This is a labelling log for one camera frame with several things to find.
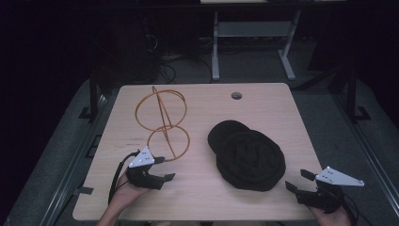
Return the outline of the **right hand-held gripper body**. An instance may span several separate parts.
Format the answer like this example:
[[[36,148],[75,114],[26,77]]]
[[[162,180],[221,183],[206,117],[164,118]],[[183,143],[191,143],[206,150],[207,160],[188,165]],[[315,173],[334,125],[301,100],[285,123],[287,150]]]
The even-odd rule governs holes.
[[[295,195],[296,200],[300,204],[321,209],[326,214],[331,214],[343,206],[342,186],[365,186],[362,180],[331,167],[326,167],[320,173],[315,174],[314,182],[316,190],[298,189],[298,193]]]

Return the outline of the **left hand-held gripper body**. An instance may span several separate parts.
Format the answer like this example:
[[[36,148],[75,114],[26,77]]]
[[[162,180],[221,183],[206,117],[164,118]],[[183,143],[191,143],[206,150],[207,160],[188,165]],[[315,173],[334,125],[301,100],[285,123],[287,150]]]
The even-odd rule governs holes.
[[[126,171],[129,183],[136,187],[160,189],[164,184],[164,178],[149,173],[150,168],[156,165],[153,163],[154,156],[148,147],[138,151]]]

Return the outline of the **black hat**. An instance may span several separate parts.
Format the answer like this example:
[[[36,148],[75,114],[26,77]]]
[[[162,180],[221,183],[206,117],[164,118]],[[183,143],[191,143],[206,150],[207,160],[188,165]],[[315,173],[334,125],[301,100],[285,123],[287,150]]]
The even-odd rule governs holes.
[[[277,143],[239,121],[222,121],[208,134],[221,176],[238,189],[269,191],[286,171]]]

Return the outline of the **orange wire hat stand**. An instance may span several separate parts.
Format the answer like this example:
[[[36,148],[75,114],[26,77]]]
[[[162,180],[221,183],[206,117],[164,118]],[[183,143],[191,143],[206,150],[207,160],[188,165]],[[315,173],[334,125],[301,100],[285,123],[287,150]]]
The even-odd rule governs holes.
[[[175,161],[187,153],[191,137],[182,126],[187,111],[181,92],[155,86],[136,104],[136,123],[146,132],[146,145],[153,154]]]

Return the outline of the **person's right hand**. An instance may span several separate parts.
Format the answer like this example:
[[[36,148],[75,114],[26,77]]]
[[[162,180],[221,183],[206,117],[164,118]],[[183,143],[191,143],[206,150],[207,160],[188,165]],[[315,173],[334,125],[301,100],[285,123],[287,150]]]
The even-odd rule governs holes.
[[[331,214],[311,206],[308,206],[308,209],[320,226],[352,226],[350,215],[342,207]]]

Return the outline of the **person's left hand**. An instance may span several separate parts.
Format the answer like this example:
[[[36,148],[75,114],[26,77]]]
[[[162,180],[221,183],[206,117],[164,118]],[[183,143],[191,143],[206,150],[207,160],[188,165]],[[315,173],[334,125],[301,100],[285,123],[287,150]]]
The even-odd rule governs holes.
[[[117,189],[106,212],[112,218],[117,218],[123,210],[132,205],[134,201],[150,192],[148,188],[136,187],[129,183],[125,174],[118,179]]]

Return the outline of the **black metal stand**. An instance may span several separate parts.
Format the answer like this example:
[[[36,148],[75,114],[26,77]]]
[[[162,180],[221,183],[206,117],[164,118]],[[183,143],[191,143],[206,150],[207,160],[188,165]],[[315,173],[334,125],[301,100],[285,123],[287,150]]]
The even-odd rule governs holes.
[[[96,70],[93,69],[89,75],[89,106],[82,108],[79,119],[88,120],[89,123],[95,121],[98,115],[98,80],[96,76]]]
[[[371,119],[363,106],[356,106],[357,77],[353,66],[349,67],[347,75],[346,114],[353,123]]]

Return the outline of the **metal rail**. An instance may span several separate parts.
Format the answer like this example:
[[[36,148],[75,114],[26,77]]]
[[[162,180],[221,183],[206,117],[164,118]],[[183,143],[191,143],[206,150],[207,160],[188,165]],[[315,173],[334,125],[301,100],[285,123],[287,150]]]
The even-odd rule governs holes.
[[[85,182],[108,116],[108,111],[104,112],[106,105],[107,99],[102,94],[94,101],[85,98],[82,106],[72,101],[71,110],[56,128],[45,168],[51,172],[59,170],[59,174],[40,226],[55,226],[75,190]]]
[[[338,95],[333,95],[332,99],[336,106],[340,109],[343,117],[352,130],[359,146],[362,149],[363,155],[365,156],[366,162],[368,163],[371,171],[373,172],[375,179],[377,180],[380,188],[386,196],[393,212],[399,218],[399,190],[394,186],[390,176],[383,168],[377,156],[374,153],[374,149],[370,142],[367,140],[364,132],[359,127],[358,116],[351,116],[346,109],[345,103]]]

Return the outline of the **black bracket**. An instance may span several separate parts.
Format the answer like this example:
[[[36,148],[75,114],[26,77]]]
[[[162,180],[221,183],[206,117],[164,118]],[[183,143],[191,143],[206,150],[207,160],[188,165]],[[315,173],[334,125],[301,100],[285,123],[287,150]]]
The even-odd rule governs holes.
[[[93,190],[94,189],[92,187],[79,186],[73,191],[73,194],[74,195],[78,195],[78,194],[91,195]]]

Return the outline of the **grey metal desk frame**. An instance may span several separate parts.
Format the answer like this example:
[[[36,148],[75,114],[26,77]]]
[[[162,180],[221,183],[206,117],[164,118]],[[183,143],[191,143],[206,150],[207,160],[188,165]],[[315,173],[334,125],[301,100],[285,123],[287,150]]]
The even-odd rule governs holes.
[[[289,80],[295,80],[295,73],[288,58],[301,11],[297,10],[291,21],[277,22],[220,22],[218,12],[214,13],[212,80],[220,79],[218,61],[219,38],[285,38],[285,45],[278,50],[279,59]]]

